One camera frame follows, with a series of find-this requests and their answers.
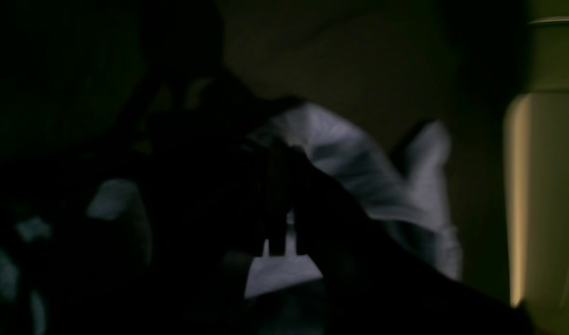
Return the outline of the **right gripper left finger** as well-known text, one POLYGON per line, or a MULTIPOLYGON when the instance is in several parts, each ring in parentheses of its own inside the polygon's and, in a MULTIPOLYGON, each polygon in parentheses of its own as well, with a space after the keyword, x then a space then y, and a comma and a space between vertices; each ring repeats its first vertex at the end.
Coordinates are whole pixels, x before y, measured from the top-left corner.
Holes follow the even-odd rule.
POLYGON ((103 243, 104 281, 85 310, 87 335, 209 335, 238 327, 252 257, 272 222, 268 150, 249 134, 290 108, 231 74, 195 109, 148 119, 150 155, 104 181, 85 215, 103 243))

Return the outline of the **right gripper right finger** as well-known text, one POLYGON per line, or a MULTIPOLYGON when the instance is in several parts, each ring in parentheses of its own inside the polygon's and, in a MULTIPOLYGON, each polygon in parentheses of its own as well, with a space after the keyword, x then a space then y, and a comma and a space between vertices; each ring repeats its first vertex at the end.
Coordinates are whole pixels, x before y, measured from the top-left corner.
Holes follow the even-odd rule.
POLYGON ((323 275, 336 335, 537 335, 509 307, 403 249, 337 181, 289 151, 297 245, 323 275))

